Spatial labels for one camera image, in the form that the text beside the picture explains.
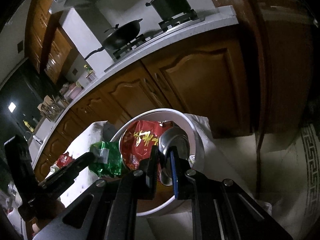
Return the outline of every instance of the cabinet handle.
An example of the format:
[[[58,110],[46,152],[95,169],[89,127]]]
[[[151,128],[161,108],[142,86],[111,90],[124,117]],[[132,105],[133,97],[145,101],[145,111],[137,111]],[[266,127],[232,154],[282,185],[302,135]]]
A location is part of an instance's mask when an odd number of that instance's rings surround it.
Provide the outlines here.
[[[158,82],[158,84],[160,85],[160,87],[164,90],[168,90],[167,85],[164,83],[164,81],[160,78],[160,76],[158,75],[158,73],[155,73],[155,77],[156,77],[156,81]]]
[[[149,82],[146,78],[143,79],[144,83],[146,84],[146,86],[148,87],[150,93],[152,94],[152,96],[154,97],[154,99],[157,101],[157,103],[159,104],[159,106],[161,106],[162,108],[164,108],[164,105],[161,103],[161,101],[159,100],[158,96],[156,95],[156,91],[152,90],[151,86],[149,85]]]
[[[144,83],[146,84],[146,86],[148,87],[148,89],[150,90],[151,93],[155,94],[156,92],[153,90],[153,87],[151,87],[149,85],[149,82],[146,78],[143,79]]]

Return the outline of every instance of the cooking pot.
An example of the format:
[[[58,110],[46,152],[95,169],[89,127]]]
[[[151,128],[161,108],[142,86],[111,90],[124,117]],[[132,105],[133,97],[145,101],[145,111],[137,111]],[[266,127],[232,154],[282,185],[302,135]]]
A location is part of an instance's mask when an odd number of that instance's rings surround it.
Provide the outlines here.
[[[84,60],[87,60],[92,54],[103,51],[104,49],[117,50],[122,48],[124,45],[128,44],[135,37],[138,36],[140,32],[140,23],[142,19],[134,20],[132,22],[128,22],[125,25],[119,27],[117,24],[112,33],[108,35],[108,37],[103,41],[101,48],[96,49],[90,52]]]
[[[187,13],[191,7],[187,0],[151,0],[146,6],[152,5],[163,21],[169,21],[172,17]]]

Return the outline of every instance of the white wall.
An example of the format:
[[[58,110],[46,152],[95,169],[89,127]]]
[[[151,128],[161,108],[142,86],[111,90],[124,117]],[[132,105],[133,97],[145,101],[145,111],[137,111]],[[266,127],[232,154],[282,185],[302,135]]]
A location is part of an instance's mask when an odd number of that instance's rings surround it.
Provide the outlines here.
[[[24,50],[18,54],[17,44],[24,41],[30,3],[31,0],[25,0],[0,33],[0,84],[24,58]]]
[[[85,68],[83,67],[86,64],[87,64],[87,62],[84,60],[82,55],[79,54],[78,57],[76,57],[73,64],[71,65],[71,67],[65,77],[71,82],[76,82],[81,77],[81,75],[84,72],[86,72]],[[74,69],[76,69],[78,71],[76,75],[74,75],[72,73]]]
[[[143,18],[140,22],[140,33],[159,30],[160,16],[152,6],[146,7],[145,3],[151,0],[98,0],[96,5],[107,21],[115,26]],[[214,8],[212,0],[187,0],[192,9],[197,13]]]
[[[101,47],[101,43],[74,8],[68,12],[62,28],[83,57]],[[87,62],[95,71],[97,77],[102,76],[104,70],[113,64],[112,58],[105,50],[93,54]]]

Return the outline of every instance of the red snack bag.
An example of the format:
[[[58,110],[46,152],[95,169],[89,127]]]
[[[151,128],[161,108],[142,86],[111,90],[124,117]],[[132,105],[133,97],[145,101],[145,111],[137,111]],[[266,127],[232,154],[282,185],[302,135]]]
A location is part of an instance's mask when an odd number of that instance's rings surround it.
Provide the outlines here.
[[[74,159],[69,156],[69,153],[66,152],[62,155],[57,160],[57,166],[61,169],[64,166],[67,166],[69,163],[71,163]]]
[[[158,145],[159,137],[172,127],[172,121],[135,121],[130,124],[120,140],[120,152],[130,170],[136,170],[143,159],[150,157],[153,145]]]

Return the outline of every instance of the kitchen counter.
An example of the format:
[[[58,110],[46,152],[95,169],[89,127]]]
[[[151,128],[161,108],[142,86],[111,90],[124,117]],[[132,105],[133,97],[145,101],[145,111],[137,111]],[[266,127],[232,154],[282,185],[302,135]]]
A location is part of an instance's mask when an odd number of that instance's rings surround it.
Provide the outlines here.
[[[183,40],[185,38],[188,38],[206,31],[218,29],[221,27],[229,26],[229,25],[235,25],[235,24],[238,24],[238,20],[236,18],[236,13],[233,9],[233,6],[230,5],[230,6],[217,7],[214,10],[212,10],[211,15],[205,17],[204,21],[185,27],[180,30],[176,30],[175,32],[165,35],[160,39],[154,42],[151,42],[146,46],[143,46],[142,48],[137,48],[134,50],[132,54],[130,54],[130,56],[126,57],[123,60],[115,62],[113,65],[109,66],[105,70],[105,72],[102,75],[100,75],[100,77],[97,77],[97,80],[95,80],[88,87],[86,87],[63,111],[63,113],[60,115],[59,119],[55,122],[54,126],[52,127],[48,135],[45,137],[44,142],[39,149],[38,155],[32,164],[32,167],[35,168],[37,160],[39,159],[42,153],[42,150],[44,149],[48,139],[52,135],[53,131],[55,130],[59,122],[62,120],[63,116],[67,113],[67,111],[82,97],[84,97],[89,91],[91,91],[96,86],[104,82],[110,76],[124,69],[131,63],[145,57],[146,55],[152,52],[155,52],[156,50],[159,50],[163,47],[166,47],[172,43],[175,43],[177,41]]]

